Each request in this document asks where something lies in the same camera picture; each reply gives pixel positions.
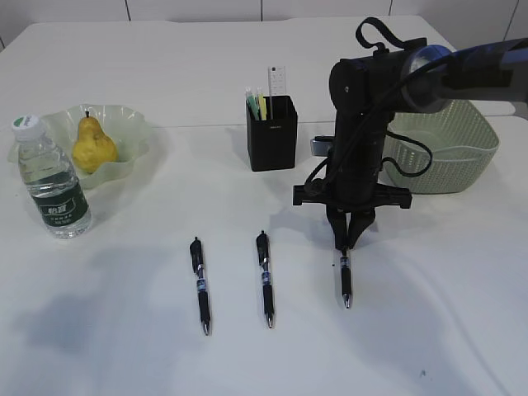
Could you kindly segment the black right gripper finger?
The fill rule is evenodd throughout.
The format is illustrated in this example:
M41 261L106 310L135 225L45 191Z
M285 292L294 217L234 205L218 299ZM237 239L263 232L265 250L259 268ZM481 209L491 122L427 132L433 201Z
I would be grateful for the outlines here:
M347 247L353 249L359 237L370 227L375 221L375 209L351 212L350 223L347 230Z
M337 208L327 208L326 216L333 231L335 248L347 250L347 214Z

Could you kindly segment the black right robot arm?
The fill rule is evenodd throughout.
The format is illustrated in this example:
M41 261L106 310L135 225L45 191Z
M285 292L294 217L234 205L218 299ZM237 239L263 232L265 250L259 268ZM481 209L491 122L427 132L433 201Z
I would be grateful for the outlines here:
M384 140L396 114L433 114L453 100L527 99L526 39L454 52L426 38L400 40L375 17L365 23L382 38L372 43L357 31L356 40L372 55L341 59L332 67L335 132L313 139L312 152L322 162L293 194L295 205L325 206L335 247L342 253L354 248L378 207L411 205L408 189L378 181L386 162Z

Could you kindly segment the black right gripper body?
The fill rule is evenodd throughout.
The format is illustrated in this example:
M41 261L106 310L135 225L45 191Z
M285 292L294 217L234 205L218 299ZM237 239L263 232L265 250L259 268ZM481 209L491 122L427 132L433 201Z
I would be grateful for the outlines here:
M362 212L380 206L397 206L409 209L412 194L409 189L379 184L374 179L361 180L355 174L338 175L328 184L316 176L325 168L325 176L332 170L332 155L329 154L307 176L305 182L293 187L293 205L321 204L346 213Z

